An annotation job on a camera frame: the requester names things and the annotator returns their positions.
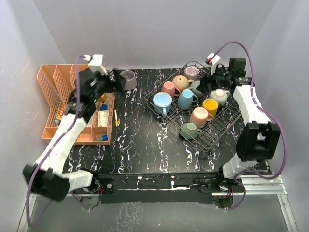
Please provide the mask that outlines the lilac mug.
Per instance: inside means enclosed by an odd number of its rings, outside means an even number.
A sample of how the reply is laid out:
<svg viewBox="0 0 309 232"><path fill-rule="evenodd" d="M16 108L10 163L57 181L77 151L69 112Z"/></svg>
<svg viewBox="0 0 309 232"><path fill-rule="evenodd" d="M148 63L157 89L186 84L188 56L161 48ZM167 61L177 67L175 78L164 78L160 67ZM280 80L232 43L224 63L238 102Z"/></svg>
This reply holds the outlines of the lilac mug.
<svg viewBox="0 0 309 232"><path fill-rule="evenodd" d="M120 73L120 75L126 79L125 90L131 91L134 90L137 86L137 80L135 73L131 70L124 70Z"/></svg>

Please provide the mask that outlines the yellow mug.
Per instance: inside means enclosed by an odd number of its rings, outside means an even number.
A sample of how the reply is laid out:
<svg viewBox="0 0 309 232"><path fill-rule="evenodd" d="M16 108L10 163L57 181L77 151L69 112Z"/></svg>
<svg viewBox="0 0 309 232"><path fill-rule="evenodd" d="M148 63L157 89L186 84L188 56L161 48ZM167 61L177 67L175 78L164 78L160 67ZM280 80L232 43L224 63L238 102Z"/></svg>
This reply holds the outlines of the yellow mug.
<svg viewBox="0 0 309 232"><path fill-rule="evenodd" d="M211 98L207 98L203 101L202 107L205 108L211 117L215 117L219 108L219 103Z"/></svg>

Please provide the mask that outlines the lavender textured mug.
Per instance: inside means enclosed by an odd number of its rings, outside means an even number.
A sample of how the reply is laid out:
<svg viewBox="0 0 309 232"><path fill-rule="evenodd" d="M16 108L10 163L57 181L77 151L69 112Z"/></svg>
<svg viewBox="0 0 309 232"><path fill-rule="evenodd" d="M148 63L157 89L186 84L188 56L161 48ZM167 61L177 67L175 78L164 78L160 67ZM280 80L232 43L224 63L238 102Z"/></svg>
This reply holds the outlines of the lavender textured mug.
<svg viewBox="0 0 309 232"><path fill-rule="evenodd" d="M194 66L188 66L184 69L184 76L187 79L191 79L196 81L199 75L199 71L196 67Z"/></svg>

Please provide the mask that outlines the grey mug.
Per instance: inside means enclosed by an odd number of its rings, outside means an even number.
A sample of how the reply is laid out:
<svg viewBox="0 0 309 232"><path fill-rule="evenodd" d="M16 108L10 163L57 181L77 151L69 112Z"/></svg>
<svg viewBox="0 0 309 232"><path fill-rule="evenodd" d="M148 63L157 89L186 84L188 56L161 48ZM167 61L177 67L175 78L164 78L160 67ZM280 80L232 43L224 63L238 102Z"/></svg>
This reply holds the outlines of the grey mug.
<svg viewBox="0 0 309 232"><path fill-rule="evenodd" d="M204 93L198 90L199 86L200 86L200 80L196 80L190 84L188 89L191 90L199 99L201 99L204 96Z"/></svg>

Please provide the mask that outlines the tan glazed round mug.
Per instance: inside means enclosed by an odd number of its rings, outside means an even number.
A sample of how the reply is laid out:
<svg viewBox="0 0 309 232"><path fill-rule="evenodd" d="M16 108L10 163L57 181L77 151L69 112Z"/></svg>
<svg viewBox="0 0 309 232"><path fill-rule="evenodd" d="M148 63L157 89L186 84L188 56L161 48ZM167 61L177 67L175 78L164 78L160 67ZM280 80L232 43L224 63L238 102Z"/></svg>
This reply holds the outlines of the tan glazed round mug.
<svg viewBox="0 0 309 232"><path fill-rule="evenodd" d="M185 76L183 75L178 75L176 77L173 78L172 83L180 90L183 91L185 89L187 89L190 84L194 82L194 80L192 79L187 79Z"/></svg>

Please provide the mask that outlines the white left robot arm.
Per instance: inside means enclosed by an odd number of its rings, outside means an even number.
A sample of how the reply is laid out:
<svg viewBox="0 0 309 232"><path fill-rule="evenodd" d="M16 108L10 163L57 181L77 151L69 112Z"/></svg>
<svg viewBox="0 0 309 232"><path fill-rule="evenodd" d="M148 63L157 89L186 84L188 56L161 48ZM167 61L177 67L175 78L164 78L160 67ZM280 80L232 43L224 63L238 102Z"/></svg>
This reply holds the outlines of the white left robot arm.
<svg viewBox="0 0 309 232"><path fill-rule="evenodd" d="M52 140L33 165L27 164L23 176L28 184L27 196L36 193L54 201L62 201L76 189L84 188L90 193L99 189L100 181L93 177L93 171L78 170L63 173L65 161L75 141L86 128L96 110L96 102L104 93L123 92L126 79L119 69L113 69L115 80L107 73L91 71L78 72L75 90Z"/></svg>

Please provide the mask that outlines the green teal mug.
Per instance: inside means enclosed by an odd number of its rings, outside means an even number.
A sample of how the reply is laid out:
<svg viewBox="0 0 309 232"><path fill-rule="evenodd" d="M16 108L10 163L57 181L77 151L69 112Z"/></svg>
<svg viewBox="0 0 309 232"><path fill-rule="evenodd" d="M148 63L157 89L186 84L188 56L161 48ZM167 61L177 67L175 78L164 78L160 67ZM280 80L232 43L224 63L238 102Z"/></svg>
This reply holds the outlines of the green teal mug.
<svg viewBox="0 0 309 232"><path fill-rule="evenodd" d="M191 122L184 123L180 129L180 135L187 140L193 140L197 138L198 135L201 134L202 130L197 128L197 126Z"/></svg>

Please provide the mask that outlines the light blue ribbed mug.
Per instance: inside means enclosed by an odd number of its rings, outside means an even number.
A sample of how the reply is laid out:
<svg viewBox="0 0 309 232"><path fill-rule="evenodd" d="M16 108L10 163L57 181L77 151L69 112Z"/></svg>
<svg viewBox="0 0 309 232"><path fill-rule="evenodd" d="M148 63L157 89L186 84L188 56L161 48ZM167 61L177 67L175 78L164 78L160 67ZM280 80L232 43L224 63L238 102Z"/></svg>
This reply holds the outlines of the light blue ribbed mug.
<svg viewBox="0 0 309 232"><path fill-rule="evenodd" d="M172 104L171 96L168 93L159 92L154 95L153 103L155 111L162 115L163 118L166 118Z"/></svg>

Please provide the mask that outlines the peach pink mug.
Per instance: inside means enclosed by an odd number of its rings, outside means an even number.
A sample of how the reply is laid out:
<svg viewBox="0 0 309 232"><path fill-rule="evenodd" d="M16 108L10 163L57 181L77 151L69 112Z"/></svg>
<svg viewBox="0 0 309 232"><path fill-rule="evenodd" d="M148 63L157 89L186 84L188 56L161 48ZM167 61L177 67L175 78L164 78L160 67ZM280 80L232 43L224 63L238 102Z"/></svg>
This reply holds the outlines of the peach pink mug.
<svg viewBox="0 0 309 232"><path fill-rule="evenodd" d="M195 108L190 116L189 122L197 126L198 129L203 128L207 121L213 120L214 116L210 114L205 108Z"/></svg>

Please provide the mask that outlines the pink mug white interior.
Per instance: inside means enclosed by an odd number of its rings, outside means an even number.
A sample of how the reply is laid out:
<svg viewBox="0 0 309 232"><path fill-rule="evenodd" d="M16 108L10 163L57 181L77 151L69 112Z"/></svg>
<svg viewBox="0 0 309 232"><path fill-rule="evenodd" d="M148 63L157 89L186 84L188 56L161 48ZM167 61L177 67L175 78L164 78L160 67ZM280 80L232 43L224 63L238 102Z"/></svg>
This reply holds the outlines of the pink mug white interior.
<svg viewBox="0 0 309 232"><path fill-rule="evenodd" d="M161 87L161 92L165 92L171 96L173 99L174 97L178 97L181 91L174 85L171 81L166 81L163 83Z"/></svg>

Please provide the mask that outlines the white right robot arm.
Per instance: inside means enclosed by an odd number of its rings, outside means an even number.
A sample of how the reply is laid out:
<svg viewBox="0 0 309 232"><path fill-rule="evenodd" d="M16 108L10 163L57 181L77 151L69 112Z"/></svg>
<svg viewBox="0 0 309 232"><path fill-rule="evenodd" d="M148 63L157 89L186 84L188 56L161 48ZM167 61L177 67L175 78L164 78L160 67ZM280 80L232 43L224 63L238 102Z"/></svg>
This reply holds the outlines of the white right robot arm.
<svg viewBox="0 0 309 232"><path fill-rule="evenodd" d="M206 91L210 84L212 90L229 90L245 125L237 141L235 155L219 169L219 176L215 179L216 188L225 192L232 187L232 179L240 178L242 173L259 162L273 158L281 133L278 125L260 109L255 88L251 86L252 79L246 76L245 58L231 58L226 68L220 63L220 57L211 53L205 62L210 71L201 78L199 89Z"/></svg>

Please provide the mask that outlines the white speckled ceramic mug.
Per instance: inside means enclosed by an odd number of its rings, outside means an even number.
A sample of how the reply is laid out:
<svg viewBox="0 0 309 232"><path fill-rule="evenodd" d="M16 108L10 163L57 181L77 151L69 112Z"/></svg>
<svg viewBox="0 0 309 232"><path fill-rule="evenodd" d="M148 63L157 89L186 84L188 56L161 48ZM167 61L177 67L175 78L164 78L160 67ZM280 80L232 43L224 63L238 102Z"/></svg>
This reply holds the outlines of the white speckled ceramic mug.
<svg viewBox="0 0 309 232"><path fill-rule="evenodd" d="M216 89L210 93L209 97L216 100L221 106L223 106L227 102L230 94L231 93L228 90Z"/></svg>

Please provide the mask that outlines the blue mug white interior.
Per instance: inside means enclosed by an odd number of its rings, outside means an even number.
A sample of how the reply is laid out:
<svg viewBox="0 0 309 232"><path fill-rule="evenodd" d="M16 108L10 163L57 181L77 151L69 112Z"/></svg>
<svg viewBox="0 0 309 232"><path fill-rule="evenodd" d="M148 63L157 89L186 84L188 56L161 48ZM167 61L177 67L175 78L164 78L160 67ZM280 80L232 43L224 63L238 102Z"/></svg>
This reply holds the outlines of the blue mug white interior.
<svg viewBox="0 0 309 232"><path fill-rule="evenodd" d="M187 110L191 107L192 103L198 101L198 97L189 89L185 89L178 97L177 105L180 109Z"/></svg>

